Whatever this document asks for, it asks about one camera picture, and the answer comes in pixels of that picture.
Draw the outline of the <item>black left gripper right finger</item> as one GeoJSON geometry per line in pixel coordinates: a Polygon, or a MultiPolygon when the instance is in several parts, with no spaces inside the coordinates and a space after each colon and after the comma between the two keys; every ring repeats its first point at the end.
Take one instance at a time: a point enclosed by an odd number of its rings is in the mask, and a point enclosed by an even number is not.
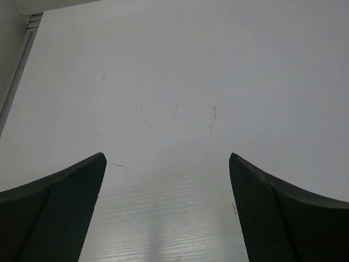
{"type": "Polygon", "coordinates": [[[230,179],[249,261],[348,261],[348,203],[301,189],[239,155],[230,179]]]}

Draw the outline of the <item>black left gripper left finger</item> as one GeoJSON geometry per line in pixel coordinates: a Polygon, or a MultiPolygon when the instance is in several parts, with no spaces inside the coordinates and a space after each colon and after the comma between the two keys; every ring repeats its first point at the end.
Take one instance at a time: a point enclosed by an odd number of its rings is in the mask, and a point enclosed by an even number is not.
{"type": "Polygon", "coordinates": [[[1,192],[1,261],[78,261],[106,164],[99,152],[1,192]]]}

